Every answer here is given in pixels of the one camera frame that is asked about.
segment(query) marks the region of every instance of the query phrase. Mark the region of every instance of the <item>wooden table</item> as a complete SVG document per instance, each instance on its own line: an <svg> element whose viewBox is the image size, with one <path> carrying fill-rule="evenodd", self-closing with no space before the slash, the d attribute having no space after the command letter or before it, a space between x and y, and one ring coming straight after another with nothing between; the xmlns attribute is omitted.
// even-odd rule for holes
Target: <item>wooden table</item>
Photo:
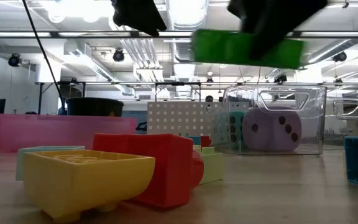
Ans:
<svg viewBox="0 0 358 224"><path fill-rule="evenodd" d="M323 156L225 157L224 181L197 187L188 205L168 211L122 203L86 212L77 223L358 224L358 185L344 176L342 151ZM51 223L15 179L15 156L0 156L0 224Z"/></svg>

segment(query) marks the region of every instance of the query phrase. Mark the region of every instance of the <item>red toy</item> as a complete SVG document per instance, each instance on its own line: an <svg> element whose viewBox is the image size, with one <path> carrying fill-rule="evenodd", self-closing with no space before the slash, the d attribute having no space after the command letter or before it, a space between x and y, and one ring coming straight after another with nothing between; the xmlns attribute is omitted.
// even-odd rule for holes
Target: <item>red toy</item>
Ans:
<svg viewBox="0 0 358 224"><path fill-rule="evenodd" d="M204 173L193 141L173 134L95 134L93 150L154 157L152 180L135 200L160 208L187 204Z"/></svg>
<svg viewBox="0 0 358 224"><path fill-rule="evenodd" d="M209 136L200 136L201 137L201 147L209 147L211 145L211 139Z"/></svg>

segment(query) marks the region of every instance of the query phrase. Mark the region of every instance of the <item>clear plastic container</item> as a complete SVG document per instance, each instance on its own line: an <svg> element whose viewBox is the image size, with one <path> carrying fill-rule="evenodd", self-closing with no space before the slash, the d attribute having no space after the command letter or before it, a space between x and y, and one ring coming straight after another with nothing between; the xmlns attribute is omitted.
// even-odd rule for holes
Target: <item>clear plastic container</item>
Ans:
<svg viewBox="0 0 358 224"><path fill-rule="evenodd" d="M322 154L324 86L242 85L225 90L212 145L233 154Z"/></svg>
<svg viewBox="0 0 358 224"><path fill-rule="evenodd" d="M358 136L358 99L328 96L324 150L344 149L347 136Z"/></svg>

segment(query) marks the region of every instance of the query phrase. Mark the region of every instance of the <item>yellow plastic bin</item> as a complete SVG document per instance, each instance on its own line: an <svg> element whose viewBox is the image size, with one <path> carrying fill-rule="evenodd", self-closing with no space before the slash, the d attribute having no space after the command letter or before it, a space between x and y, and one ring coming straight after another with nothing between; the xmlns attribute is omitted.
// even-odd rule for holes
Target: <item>yellow plastic bin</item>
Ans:
<svg viewBox="0 0 358 224"><path fill-rule="evenodd" d="M154 165L153 157L111 152L30 152L24 155L24 190L55 223L68 223L82 211L108 212L140 195Z"/></svg>

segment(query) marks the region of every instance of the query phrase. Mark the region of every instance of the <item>container handle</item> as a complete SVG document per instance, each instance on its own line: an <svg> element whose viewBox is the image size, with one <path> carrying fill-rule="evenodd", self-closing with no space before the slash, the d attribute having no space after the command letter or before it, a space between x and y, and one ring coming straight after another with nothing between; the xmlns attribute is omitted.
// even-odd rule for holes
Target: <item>container handle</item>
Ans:
<svg viewBox="0 0 358 224"><path fill-rule="evenodd" d="M341 110L339 109L339 105L356 105L356 108L348 113L341 113ZM350 119L358 119L358 99L338 99L333 101L333 107L334 107L334 114L337 119L340 120L350 120Z"/></svg>
<svg viewBox="0 0 358 224"><path fill-rule="evenodd" d="M265 102L265 100L262 97L263 93L269 93L269 94L302 94L302 95L306 95L306 99L303 100L303 102L301 103L300 107L297 109L275 109L275 108L269 108ZM307 102L309 102L310 100L310 95L307 91L293 91L293 90L262 90L258 93L258 98L260 98L261 100L257 101L257 104L259 106L263 106L266 110L268 111L281 111L281 112L301 112L303 111L303 109L305 108L305 105L307 104Z"/></svg>

